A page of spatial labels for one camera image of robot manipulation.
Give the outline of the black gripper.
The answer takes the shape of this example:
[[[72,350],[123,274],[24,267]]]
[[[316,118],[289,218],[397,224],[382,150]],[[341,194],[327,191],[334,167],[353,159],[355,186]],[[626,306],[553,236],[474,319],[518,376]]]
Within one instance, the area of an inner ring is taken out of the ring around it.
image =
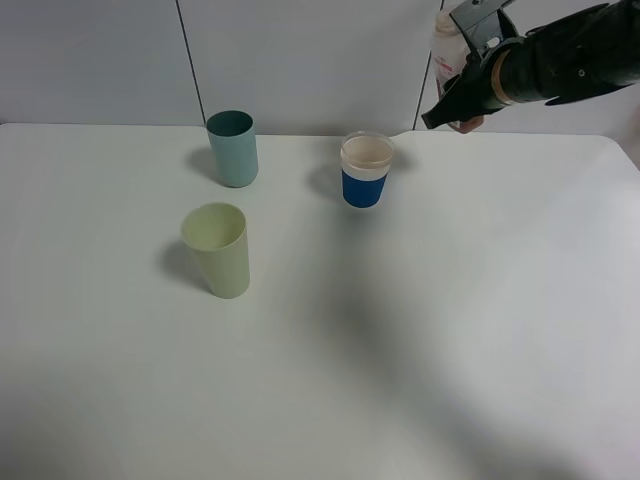
[[[465,123],[508,106],[541,101],[550,106],[565,103],[565,95],[558,87],[548,85],[552,75],[541,60],[535,41],[512,39],[489,48],[484,55],[471,48],[463,73],[447,82],[440,100],[422,115],[428,129]]]

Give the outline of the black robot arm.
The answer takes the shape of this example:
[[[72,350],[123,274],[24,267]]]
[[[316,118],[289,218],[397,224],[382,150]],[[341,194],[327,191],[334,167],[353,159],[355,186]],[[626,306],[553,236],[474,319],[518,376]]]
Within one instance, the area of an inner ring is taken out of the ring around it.
[[[504,1],[465,1],[450,14],[469,53],[462,72],[423,114],[429,129],[542,101],[564,105],[639,81],[639,4],[603,3],[524,35]]]

